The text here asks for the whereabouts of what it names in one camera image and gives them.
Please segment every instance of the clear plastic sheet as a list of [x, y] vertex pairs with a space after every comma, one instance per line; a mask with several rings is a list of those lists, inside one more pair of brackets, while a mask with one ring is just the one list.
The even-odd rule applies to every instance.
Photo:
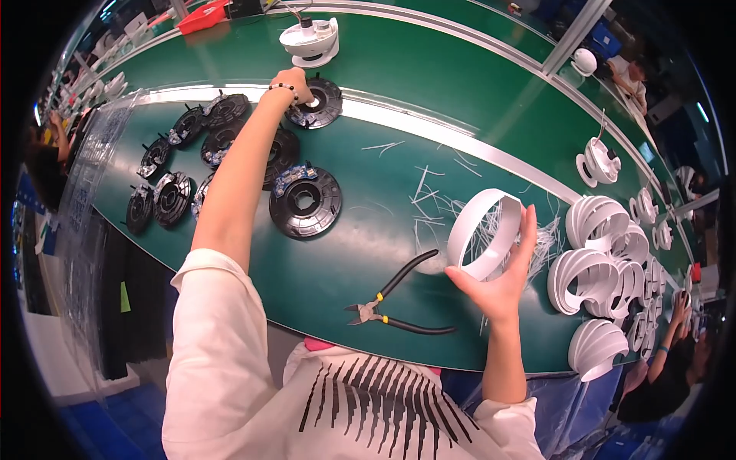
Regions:
[[57, 255], [64, 273], [60, 315], [68, 326], [65, 340], [80, 372], [101, 404], [97, 305], [101, 287], [99, 267], [107, 234], [105, 221], [93, 213], [92, 204], [137, 96], [137, 93], [131, 93], [102, 106], [90, 120], [69, 173], [58, 213]]
[[[605, 419], [620, 375], [621, 367], [586, 383], [577, 374], [527, 375], [527, 395], [537, 399], [534, 437], [546, 459], [582, 456], [601, 439], [603, 432], [595, 429]], [[481, 403], [480, 373], [445, 376], [443, 386], [468, 414]]]

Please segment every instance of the worker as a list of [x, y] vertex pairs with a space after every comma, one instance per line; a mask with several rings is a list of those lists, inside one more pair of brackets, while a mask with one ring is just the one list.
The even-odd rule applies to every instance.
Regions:
[[[482, 283], [445, 269], [490, 324], [484, 401], [472, 419], [442, 392], [430, 368], [329, 344], [300, 343], [287, 361], [283, 388], [276, 389], [266, 314], [248, 276], [251, 238], [279, 121], [291, 103], [314, 97], [301, 68], [279, 72], [270, 88], [212, 179], [191, 252], [171, 281], [180, 296], [166, 379], [166, 455], [542, 459], [534, 439], [536, 399], [526, 397], [518, 314], [537, 241], [534, 206], [523, 212], [520, 244], [501, 277]], [[232, 197], [239, 197], [238, 206]], [[359, 277], [359, 267], [353, 269]], [[320, 300], [314, 292], [299, 302], [308, 307]]]
[[675, 170], [675, 176], [685, 192], [687, 201], [693, 201], [702, 196], [695, 193], [694, 190], [699, 190], [707, 184], [705, 173], [696, 171], [692, 166], [680, 166]]
[[55, 213], [59, 210], [61, 196], [66, 186], [66, 173], [63, 164], [69, 156], [69, 142], [58, 113], [49, 115], [49, 128], [56, 147], [44, 144], [37, 129], [28, 129], [23, 162], [31, 179], [31, 184], [41, 203]]
[[644, 69], [635, 60], [631, 62], [623, 59], [621, 56], [614, 56], [606, 61], [613, 72], [613, 82], [622, 88], [631, 97], [635, 98], [639, 103], [639, 110], [642, 115], [646, 115], [646, 75]]
[[680, 296], [667, 332], [642, 383], [623, 397], [617, 418], [624, 423], [653, 422], [672, 414], [687, 399], [690, 388], [705, 379], [715, 342], [713, 332], [703, 332], [695, 342], [682, 324], [690, 313]]

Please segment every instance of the black stripe pattern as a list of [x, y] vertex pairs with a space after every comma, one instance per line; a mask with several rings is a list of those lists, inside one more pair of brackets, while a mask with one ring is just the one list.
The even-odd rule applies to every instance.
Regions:
[[451, 449], [460, 442], [458, 429], [462, 442], [469, 443], [473, 442], [472, 432], [480, 430], [430, 379], [396, 361], [369, 355], [352, 363], [335, 363], [335, 367], [334, 373], [332, 364], [324, 363], [319, 368], [305, 404], [300, 433], [305, 431], [307, 421], [312, 421], [310, 417], [314, 423], [309, 425], [316, 427], [326, 412], [321, 427], [327, 427], [324, 424], [328, 417], [329, 428], [335, 428], [336, 421], [339, 428], [344, 423], [344, 436], [356, 442], [362, 438], [364, 448], [383, 452], [388, 459], [400, 455], [402, 460], [413, 460], [414, 454], [409, 453], [417, 452], [417, 460], [421, 460], [431, 445], [431, 458], [436, 460], [442, 434]]

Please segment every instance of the white shirt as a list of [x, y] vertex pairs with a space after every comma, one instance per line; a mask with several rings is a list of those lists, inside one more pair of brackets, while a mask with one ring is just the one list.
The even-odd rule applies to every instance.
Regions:
[[471, 419], [424, 366], [300, 344], [274, 387], [266, 314], [240, 266], [189, 253], [171, 284], [174, 355], [163, 447], [170, 459], [542, 459], [536, 398], [485, 400]]
[[646, 108], [646, 98], [644, 97], [646, 94], [646, 87], [643, 82], [634, 82], [631, 80], [631, 77], [629, 77], [628, 60], [623, 59], [621, 56], [614, 56], [609, 59], [608, 62], [613, 65], [614, 72], [629, 86], [629, 88], [634, 90], [634, 95], [637, 99], [644, 102], [644, 107]]

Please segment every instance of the wristband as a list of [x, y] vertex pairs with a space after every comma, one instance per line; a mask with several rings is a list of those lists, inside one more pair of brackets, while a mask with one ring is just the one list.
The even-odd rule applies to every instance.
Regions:
[[299, 100], [299, 94], [297, 94], [297, 90], [294, 89], [294, 86], [287, 85], [286, 83], [277, 83], [276, 85], [269, 85], [268, 90], [272, 90], [273, 88], [288, 88], [291, 90], [292, 93], [294, 93], [294, 100], [291, 101], [290, 105], [296, 105], [297, 101]]

